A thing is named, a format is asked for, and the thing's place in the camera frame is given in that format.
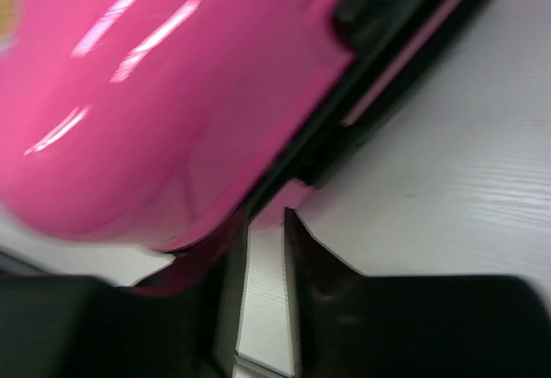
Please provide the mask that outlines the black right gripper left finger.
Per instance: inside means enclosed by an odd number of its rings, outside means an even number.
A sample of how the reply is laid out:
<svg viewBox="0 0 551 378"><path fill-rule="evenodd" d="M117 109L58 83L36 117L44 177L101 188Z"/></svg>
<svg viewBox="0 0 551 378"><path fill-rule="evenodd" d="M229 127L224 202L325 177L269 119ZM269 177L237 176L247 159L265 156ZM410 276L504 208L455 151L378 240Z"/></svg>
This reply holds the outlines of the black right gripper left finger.
<svg viewBox="0 0 551 378"><path fill-rule="evenodd" d="M229 377L243 301L248 216L130 287L1 256L4 377Z"/></svg>

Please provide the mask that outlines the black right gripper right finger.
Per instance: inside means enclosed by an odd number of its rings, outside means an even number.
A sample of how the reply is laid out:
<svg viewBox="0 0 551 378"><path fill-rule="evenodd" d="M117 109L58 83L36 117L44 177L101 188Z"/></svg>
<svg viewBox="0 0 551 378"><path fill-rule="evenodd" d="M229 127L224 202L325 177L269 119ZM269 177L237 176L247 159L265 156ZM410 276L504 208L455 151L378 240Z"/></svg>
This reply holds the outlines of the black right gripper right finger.
<svg viewBox="0 0 551 378"><path fill-rule="evenodd" d="M365 276L284 214L299 377L547 377L550 314L509 275Z"/></svg>

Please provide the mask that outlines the pink hard-shell suitcase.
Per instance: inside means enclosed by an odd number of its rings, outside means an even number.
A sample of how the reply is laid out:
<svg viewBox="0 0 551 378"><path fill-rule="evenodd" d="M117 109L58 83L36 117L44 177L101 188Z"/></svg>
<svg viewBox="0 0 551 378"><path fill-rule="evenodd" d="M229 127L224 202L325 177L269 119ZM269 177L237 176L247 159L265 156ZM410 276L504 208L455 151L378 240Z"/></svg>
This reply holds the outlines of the pink hard-shell suitcase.
<svg viewBox="0 0 551 378"><path fill-rule="evenodd" d="M1 203L186 248L322 186L490 0L1 0Z"/></svg>

